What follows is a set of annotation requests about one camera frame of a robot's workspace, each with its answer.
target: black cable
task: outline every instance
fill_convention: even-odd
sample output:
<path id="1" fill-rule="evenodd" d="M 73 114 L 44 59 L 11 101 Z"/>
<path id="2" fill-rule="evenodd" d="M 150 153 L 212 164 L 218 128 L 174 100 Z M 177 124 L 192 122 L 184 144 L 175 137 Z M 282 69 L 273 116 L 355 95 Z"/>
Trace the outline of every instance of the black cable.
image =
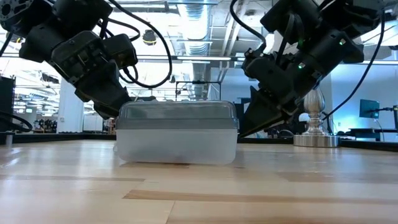
<path id="1" fill-rule="evenodd" d="M 326 113 L 326 112 L 324 112 L 324 111 L 322 111 L 322 114 L 323 115 L 328 115 L 328 113 Z M 328 129 L 328 132 L 329 132 L 329 134 L 332 134 L 333 135 L 333 131 L 331 130 L 331 127 L 330 127 L 330 119 L 328 118 L 327 119 L 328 121 L 327 121 L 327 129 Z"/>
<path id="2" fill-rule="evenodd" d="M 361 86 L 363 80 L 365 80 L 366 75 L 368 75 L 369 70 L 372 67 L 372 64 L 374 62 L 374 60 L 376 59 L 377 53 L 379 52 L 381 43 L 383 41 L 384 38 L 384 28 L 386 26 L 386 17 L 384 15 L 384 10 L 382 10 L 382 16 L 381 16 L 381 33 L 380 33 L 380 38 L 379 38 L 379 42 L 377 43 L 376 49 L 373 53 L 372 59 L 369 62 L 369 65 L 366 67 L 365 72 L 362 75 L 362 78 L 360 79 L 360 81 L 358 82 L 358 84 L 356 85 L 356 87 L 354 88 L 353 92 L 347 97 L 347 99 L 345 99 L 345 101 L 343 101 L 342 103 L 340 103 L 340 105 L 338 105 L 333 111 L 331 111 L 328 115 L 326 115 L 323 120 L 326 120 L 328 117 L 330 117 L 334 112 L 336 112 L 338 109 L 340 109 L 344 104 L 346 104 L 348 102 L 349 99 L 351 99 L 351 97 L 354 96 L 354 94 L 356 93 L 356 91 L 358 90 L 358 88 Z"/>
<path id="3" fill-rule="evenodd" d="M 102 29 L 102 22 L 97 22 L 97 26 L 99 26 Z M 111 37 L 114 36 L 114 34 L 111 31 L 109 31 L 108 29 L 106 29 L 106 33 L 108 35 L 110 35 Z"/>
<path id="4" fill-rule="evenodd" d="M 99 32 L 99 37 L 100 37 L 101 39 L 104 39 L 104 38 L 105 38 L 105 33 L 106 33 L 106 28 L 107 28 L 107 26 L 108 26 L 108 19 L 104 19 L 104 20 L 102 21 L 101 31 Z"/>
<path id="5" fill-rule="evenodd" d="M 135 41 L 141 36 L 141 33 L 139 32 L 139 29 L 137 29 L 136 27 L 134 27 L 134 26 L 132 26 L 130 24 L 127 24 L 127 23 L 124 23 L 124 22 L 120 22 L 120 21 L 117 21 L 117 20 L 114 20 L 114 19 L 111 19 L 111 18 L 108 18 L 108 21 L 110 21 L 110 22 L 112 22 L 114 24 L 121 25 L 121 26 L 130 28 L 130 29 L 136 31 L 138 34 L 135 35 L 134 37 L 131 37 L 130 41 Z"/>
<path id="6" fill-rule="evenodd" d="M 133 81 L 129 81 L 129 80 L 127 80 L 127 78 L 124 78 L 124 77 L 122 76 L 122 74 L 119 74 L 119 77 L 120 77 L 125 83 L 134 84 Z"/>
<path id="7" fill-rule="evenodd" d="M 157 88 L 157 87 L 163 85 L 164 83 L 166 83 L 170 79 L 170 77 L 172 76 L 172 73 L 173 73 L 173 61 L 172 61 L 172 56 L 171 56 L 171 53 L 170 53 L 170 50 L 169 50 L 169 46 L 167 45 L 166 40 L 164 39 L 163 35 L 152 24 L 150 24 L 149 22 L 147 22 L 147 21 L 141 19 L 140 17 L 134 15 L 130 11 L 126 10 L 120 4 L 118 4 L 115 0 L 109 0 L 109 1 L 110 1 L 110 3 L 114 4 L 120 11 L 126 13 L 130 17 L 138 20 L 139 22 L 141 22 L 141 23 L 147 25 L 149 28 L 151 28 L 159 36 L 159 39 L 162 41 L 162 43 L 164 45 L 164 48 L 166 50 L 166 53 L 167 53 L 167 58 L 168 58 L 168 61 L 169 61 L 169 73 L 167 74 L 167 76 L 160 83 L 158 83 L 156 85 L 146 85 L 146 84 L 143 84 L 143 83 L 141 83 L 141 82 L 139 82 L 137 80 L 134 80 L 134 79 L 132 79 L 132 81 L 134 81 L 137 85 L 139 85 L 141 87 L 144 87 L 144 88 Z"/>
<path id="8" fill-rule="evenodd" d="M 134 69 L 134 73 L 135 73 L 135 75 L 136 75 L 136 78 L 133 78 L 133 77 L 131 76 L 130 71 L 129 71 L 128 68 L 123 68 L 124 73 L 127 75 L 127 77 L 128 77 L 131 81 L 127 80 L 127 78 L 124 78 L 124 77 L 120 74 L 120 78 L 121 78 L 123 81 L 125 81 L 126 83 L 128 83 L 128 84 L 134 84 L 134 83 L 136 82 L 136 80 L 138 80 L 138 71 L 137 71 L 137 68 L 136 68 L 135 65 L 133 65 L 132 67 L 133 67 L 133 69 Z"/>
<path id="9" fill-rule="evenodd" d="M 288 134 L 290 134 L 290 137 L 289 137 L 289 138 L 293 138 L 293 137 L 294 137 L 293 132 L 291 132 L 291 131 L 289 131 L 289 130 L 286 130 L 286 129 L 280 130 L 280 131 L 279 131 L 279 134 L 280 134 L 280 133 L 288 133 Z"/>
<path id="10" fill-rule="evenodd" d="M 294 15 L 290 13 L 289 15 L 289 21 L 287 22 L 287 27 L 285 30 L 284 38 L 282 39 L 282 43 L 280 44 L 278 54 L 276 56 L 275 63 L 276 65 L 280 64 L 280 60 L 282 59 L 282 56 L 284 54 L 286 45 L 287 45 L 287 39 L 285 37 L 288 37 L 292 34 L 294 27 Z"/>
<path id="11" fill-rule="evenodd" d="M 250 33 L 252 33 L 253 35 L 255 35 L 256 37 L 260 38 L 260 40 L 262 41 L 262 43 L 264 45 L 266 45 L 266 38 L 261 35 L 259 32 L 255 31 L 253 28 L 249 27 L 248 25 L 246 25 L 244 22 L 242 22 L 239 17 L 236 15 L 236 13 L 234 12 L 234 5 L 238 0 L 232 0 L 231 4 L 229 5 L 229 13 L 231 13 L 232 18 L 234 18 L 234 20 L 241 25 L 241 27 L 245 28 L 247 31 L 249 31 Z"/>
<path id="12" fill-rule="evenodd" d="M 24 127 L 20 126 L 19 124 L 15 124 L 12 121 L 10 121 L 10 119 L 6 119 L 4 117 L 14 118 L 14 119 L 24 123 L 24 125 L 26 125 L 27 128 L 24 128 Z M 29 132 L 33 129 L 33 126 L 27 120 L 20 118 L 18 116 L 15 116 L 13 114 L 3 112 L 3 111 L 0 111 L 0 121 L 5 123 L 6 125 L 8 125 L 11 129 L 18 130 L 21 132 Z"/>
<path id="13" fill-rule="evenodd" d="M 1 47 L 1 50 L 0 50 L 0 57 L 1 57 L 1 56 L 4 54 L 4 52 L 6 51 L 6 49 L 7 49 L 8 45 L 9 45 L 9 43 L 10 43 L 10 41 L 11 41 L 13 35 L 14 35 L 14 34 L 13 34 L 12 32 L 10 32 L 9 35 L 8 35 L 8 37 L 6 38 L 6 41 L 4 41 L 4 43 L 3 43 L 2 47 Z"/>
<path id="14" fill-rule="evenodd" d="M 381 133 L 383 134 L 383 141 L 385 142 L 385 141 L 386 141 L 386 137 L 384 136 L 384 131 L 383 131 L 383 128 L 381 127 L 381 124 L 380 124 L 379 120 L 378 120 L 378 119 L 375 119 L 374 121 L 375 121 L 377 124 L 379 124 L 380 131 L 381 131 Z"/>

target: chrome pedestal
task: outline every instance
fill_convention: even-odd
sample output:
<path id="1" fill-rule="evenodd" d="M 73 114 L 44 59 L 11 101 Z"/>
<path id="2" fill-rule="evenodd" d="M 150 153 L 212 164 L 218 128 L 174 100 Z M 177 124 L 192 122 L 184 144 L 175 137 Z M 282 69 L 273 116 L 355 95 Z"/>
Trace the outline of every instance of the chrome pedestal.
<path id="1" fill-rule="evenodd" d="M 294 145 L 303 147 L 338 147 L 338 136 L 331 136 L 323 130 L 321 112 L 325 109 L 325 99 L 317 88 L 304 98 L 304 108 L 310 116 L 308 129 L 301 135 L 294 136 Z"/>

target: plastic container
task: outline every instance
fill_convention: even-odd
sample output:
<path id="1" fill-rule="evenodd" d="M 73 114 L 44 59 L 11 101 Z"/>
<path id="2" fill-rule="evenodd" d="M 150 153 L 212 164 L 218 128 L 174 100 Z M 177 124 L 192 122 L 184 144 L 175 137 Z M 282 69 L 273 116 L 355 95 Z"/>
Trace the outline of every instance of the plastic container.
<path id="1" fill-rule="evenodd" d="M 236 154 L 238 119 L 227 101 L 130 102 L 116 130 L 125 161 L 228 164 Z"/>

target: wooden tabletop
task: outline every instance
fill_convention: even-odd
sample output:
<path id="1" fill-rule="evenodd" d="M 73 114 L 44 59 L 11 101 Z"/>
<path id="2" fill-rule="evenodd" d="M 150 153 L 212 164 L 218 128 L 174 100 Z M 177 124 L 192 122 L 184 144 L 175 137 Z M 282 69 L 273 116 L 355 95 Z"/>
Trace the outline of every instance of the wooden tabletop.
<path id="1" fill-rule="evenodd" d="M 398 154 L 238 146 L 228 166 L 126 163 L 114 141 L 0 147 L 0 223 L 398 223 Z"/>

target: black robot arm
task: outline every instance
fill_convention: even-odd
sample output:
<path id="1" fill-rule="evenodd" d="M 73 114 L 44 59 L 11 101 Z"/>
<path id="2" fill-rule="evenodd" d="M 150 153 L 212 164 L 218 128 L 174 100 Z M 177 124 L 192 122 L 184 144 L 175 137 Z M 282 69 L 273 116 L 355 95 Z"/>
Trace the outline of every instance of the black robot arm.
<path id="1" fill-rule="evenodd" d="M 19 56 L 49 63 L 76 87 L 82 101 L 94 102 L 103 118 L 117 117 L 131 100 L 119 83 L 119 70 L 137 63 L 131 39 L 119 34 L 103 40 L 104 30 L 101 37 L 92 32 L 109 21 L 112 7 L 105 0 L 57 0 L 53 5 L 2 0 L 0 7 L 1 26 L 25 38 Z M 241 136 L 288 121 L 302 98 L 341 61 L 362 62 L 363 48 L 353 39 L 377 27 L 382 7 L 381 0 L 326 0 L 321 6 L 313 0 L 280 0 L 261 23 L 284 36 L 281 50 L 266 55 L 263 44 L 245 54 L 244 72 L 259 80 L 259 90 L 251 88 Z M 298 52 L 283 55 L 286 43 L 298 43 Z"/>
<path id="2" fill-rule="evenodd" d="M 261 19 L 269 31 L 283 36 L 279 52 L 267 55 L 249 49 L 245 75 L 259 81 L 251 87 L 241 137 L 288 121 L 304 96 L 316 88 L 339 63 L 363 62 L 363 45 L 353 39 L 375 29 L 383 15 L 380 0 L 280 0 Z M 296 54 L 285 54 L 286 44 L 297 43 Z"/>
<path id="3" fill-rule="evenodd" d="M 126 34 L 102 39 L 92 30 L 108 21 L 112 7 L 104 0 L 2 0 L 1 26 L 25 38 L 20 58 L 46 61 L 74 87 L 84 102 L 92 100 L 103 117 L 117 117 L 130 101 L 119 83 L 119 70 L 137 63 Z"/>

